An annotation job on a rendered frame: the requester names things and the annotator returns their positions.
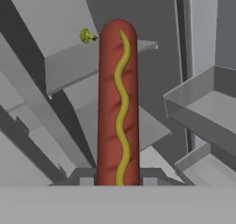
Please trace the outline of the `green broccoli floret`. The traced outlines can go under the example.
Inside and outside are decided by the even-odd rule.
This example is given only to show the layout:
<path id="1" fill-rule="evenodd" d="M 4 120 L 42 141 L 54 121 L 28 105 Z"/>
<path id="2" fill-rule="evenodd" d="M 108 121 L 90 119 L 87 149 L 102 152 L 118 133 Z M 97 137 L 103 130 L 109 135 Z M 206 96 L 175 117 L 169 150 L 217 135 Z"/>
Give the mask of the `green broccoli floret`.
<path id="1" fill-rule="evenodd" d="M 79 32 L 79 39 L 83 43 L 89 43 L 90 41 L 97 40 L 98 37 L 96 35 L 90 33 L 88 28 L 84 28 Z"/>

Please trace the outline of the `grey fridge freezer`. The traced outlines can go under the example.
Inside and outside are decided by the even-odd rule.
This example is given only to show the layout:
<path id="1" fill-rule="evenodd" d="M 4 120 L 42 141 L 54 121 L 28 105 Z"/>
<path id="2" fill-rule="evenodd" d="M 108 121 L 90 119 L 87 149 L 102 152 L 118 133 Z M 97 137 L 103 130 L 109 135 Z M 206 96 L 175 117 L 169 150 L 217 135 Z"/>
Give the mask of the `grey fridge freezer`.
<path id="1" fill-rule="evenodd" d="M 99 43 L 115 19 L 132 24 L 137 36 L 138 107 L 171 133 L 151 147 L 169 164 L 188 151 L 185 130 L 168 117 L 163 96 L 182 80 L 177 0 L 86 0 Z M 11 0 L 0 0 L 0 87 L 12 89 L 13 104 L 0 104 L 0 130 L 24 159 L 51 183 L 75 168 L 95 168 L 76 110 L 63 88 L 46 89 L 45 57 Z"/>

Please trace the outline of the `grey freezer door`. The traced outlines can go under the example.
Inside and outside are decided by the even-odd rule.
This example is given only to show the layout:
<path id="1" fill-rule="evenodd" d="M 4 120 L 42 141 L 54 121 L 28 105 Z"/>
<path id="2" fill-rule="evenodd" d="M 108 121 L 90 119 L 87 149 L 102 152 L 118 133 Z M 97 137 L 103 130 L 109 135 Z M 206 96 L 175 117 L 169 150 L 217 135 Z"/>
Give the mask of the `grey freezer door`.
<path id="1" fill-rule="evenodd" d="M 184 70 L 186 78 L 190 79 L 215 63 L 218 0 L 182 0 L 182 7 Z M 190 135 L 190 143 L 196 149 L 207 142 Z"/>

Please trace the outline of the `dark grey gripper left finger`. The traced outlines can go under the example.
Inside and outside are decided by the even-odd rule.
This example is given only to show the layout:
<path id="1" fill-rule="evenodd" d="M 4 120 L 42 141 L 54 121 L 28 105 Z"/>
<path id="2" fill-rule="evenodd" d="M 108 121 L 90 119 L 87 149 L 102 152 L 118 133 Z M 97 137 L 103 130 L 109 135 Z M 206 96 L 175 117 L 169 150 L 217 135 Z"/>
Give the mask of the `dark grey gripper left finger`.
<path id="1" fill-rule="evenodd" d="M 58 182 L 51 183 L 51 186 L 93 186 L 96 180 L 95 168 L 75 168 L 69 177 L 63 178 Z"/>

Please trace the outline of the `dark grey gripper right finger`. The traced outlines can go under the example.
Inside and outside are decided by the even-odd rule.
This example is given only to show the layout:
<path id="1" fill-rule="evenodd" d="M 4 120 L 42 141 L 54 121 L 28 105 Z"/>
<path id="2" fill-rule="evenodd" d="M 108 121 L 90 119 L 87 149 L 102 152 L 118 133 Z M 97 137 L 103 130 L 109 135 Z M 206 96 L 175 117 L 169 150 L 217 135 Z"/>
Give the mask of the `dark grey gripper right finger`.
<path id="1" fill-rule="evenodd" d="M 140 175 L 141 184 L 144 186 L 193 185 L 193 183 L 188 180 L 180 182 L 168 177 L 161 168 L 141 168 Z"/>

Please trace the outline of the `hot dog with mustard line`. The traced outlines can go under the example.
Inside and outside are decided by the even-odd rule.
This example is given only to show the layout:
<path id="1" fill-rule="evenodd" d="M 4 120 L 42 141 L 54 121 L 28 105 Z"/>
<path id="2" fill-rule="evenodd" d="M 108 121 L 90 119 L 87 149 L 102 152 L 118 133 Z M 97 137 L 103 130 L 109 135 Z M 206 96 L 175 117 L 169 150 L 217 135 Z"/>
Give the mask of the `hot dog with mustard line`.
<path id="1" fill-rule="evenodd" d="M 115 19 L 105 24 L 100 33 L 97 185 L 115 184 L 115 172 L 122 158 L 122 147 L 114 127 L 121 98 L 113 81 L 115 67 L 124 51 L 121 32 L 131 44 L 131 56 L 122 73 L 122 81 L 129 95 L 129 111 L 124 120 L 124 132 L 131 149 L 124 183 L 140 184 L 137 36 L 132 24 L 123 19 Z"/>

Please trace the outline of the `grey door bin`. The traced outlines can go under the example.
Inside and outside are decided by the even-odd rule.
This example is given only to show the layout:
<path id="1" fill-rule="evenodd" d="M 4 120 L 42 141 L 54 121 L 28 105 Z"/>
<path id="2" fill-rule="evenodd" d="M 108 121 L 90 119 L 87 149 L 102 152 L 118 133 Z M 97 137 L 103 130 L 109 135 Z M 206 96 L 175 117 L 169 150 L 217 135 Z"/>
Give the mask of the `grey door bin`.
<path id="1" fill-rule="evenodd" d="M 205 143 L 174 164 L 188 185 L 236 187 L 236 157 L 223 148 Z"/>
<path id="2" fill-rule="evenodd" d="M 236 69 L 212 66 L 163 99 L 169 117 L 236 157 Z"/>

